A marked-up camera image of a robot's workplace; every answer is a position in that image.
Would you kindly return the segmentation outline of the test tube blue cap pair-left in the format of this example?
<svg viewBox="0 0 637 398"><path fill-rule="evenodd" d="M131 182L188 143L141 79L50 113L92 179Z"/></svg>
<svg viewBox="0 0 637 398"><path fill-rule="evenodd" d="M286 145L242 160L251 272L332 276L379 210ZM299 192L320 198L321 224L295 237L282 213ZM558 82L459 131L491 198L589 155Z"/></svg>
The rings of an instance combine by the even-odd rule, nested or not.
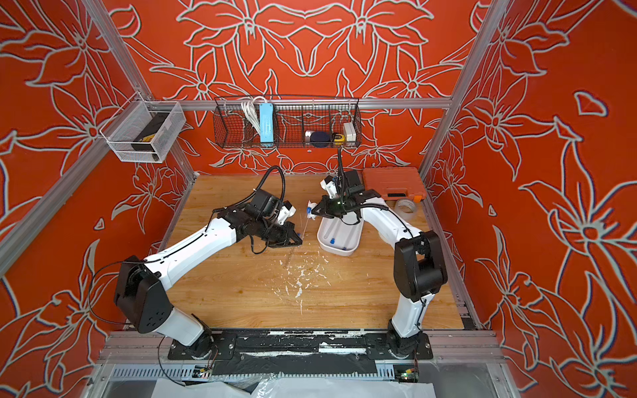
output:
<svg viewBox="0 0 637 398"><path fill-rule="evenodd" d="M305 240L305 232L307 230L307 224L308 224L307 210L303 210L303 212L300 212L300 238L301 238L301 240Z"/></svg>

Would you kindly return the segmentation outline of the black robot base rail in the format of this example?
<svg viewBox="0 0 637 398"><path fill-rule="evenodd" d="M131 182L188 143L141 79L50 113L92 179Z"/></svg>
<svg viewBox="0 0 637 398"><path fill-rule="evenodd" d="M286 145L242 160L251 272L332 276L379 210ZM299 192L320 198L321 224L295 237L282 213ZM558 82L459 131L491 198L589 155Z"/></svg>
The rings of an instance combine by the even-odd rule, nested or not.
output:
<svg viewBox="0 0 637 398"><path fill-rule="evenodd" d="M415 366L432 358L425 333L403 344L381 329L227 328L212 331L212 342L198 353L177 341L168 353L170 361L204 362L213 376L372 375L383 361Z"/></svg>

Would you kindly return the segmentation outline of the white wipe tissue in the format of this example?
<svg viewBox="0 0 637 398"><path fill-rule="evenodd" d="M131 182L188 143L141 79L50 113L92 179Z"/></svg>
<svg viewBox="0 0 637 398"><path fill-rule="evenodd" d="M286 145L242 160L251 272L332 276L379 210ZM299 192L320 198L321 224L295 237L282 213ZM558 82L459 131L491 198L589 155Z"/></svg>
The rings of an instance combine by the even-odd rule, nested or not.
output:
<svg viewBox="0 0 637 398"><path fill-rule="evenodd" d="M314 214L314 209L315 207L317 207L318 204L316 202L311 202L308 201L307 207L306 207L306 214L307 214L307 218L311 219L311 220L315 220L317 215Z"/></svg>

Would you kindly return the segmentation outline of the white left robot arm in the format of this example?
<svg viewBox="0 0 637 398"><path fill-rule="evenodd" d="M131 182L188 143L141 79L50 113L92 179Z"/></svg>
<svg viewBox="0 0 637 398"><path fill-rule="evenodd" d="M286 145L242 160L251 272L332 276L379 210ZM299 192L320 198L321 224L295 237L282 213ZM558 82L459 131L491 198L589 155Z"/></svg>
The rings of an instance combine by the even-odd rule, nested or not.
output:
<svg viewBox="0 0 637 398"><path fill-rule="evenodd" d="M262 189L243 202L214 210L204 227L177 244L143 260L124 260L114 292L116 307L139 333L159 333L180 343L188 355L204 358L213 347L212 331L175 307L168 291L189 271L246 237L262 240L267 249L301 245L290 221L295 212L290 202Z"/></svg>

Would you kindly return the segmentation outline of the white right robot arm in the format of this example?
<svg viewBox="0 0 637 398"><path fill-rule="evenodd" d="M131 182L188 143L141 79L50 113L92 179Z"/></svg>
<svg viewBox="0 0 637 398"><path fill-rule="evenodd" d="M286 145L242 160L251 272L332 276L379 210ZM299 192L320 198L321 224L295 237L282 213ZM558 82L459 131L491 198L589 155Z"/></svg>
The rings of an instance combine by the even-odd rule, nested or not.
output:
<svg viewBox="0 0 637 398"><path fill-rule="evenodd" d="M400 297L387 340L395 358L407 358L419 345L431 301L448 281L440 237L405 221L380 193L366 189L355 171L328 176L320 186L326 194L312 208L313 215L338 220L354 215L356 223L370 224L393 248L393 279Z"/></svg>

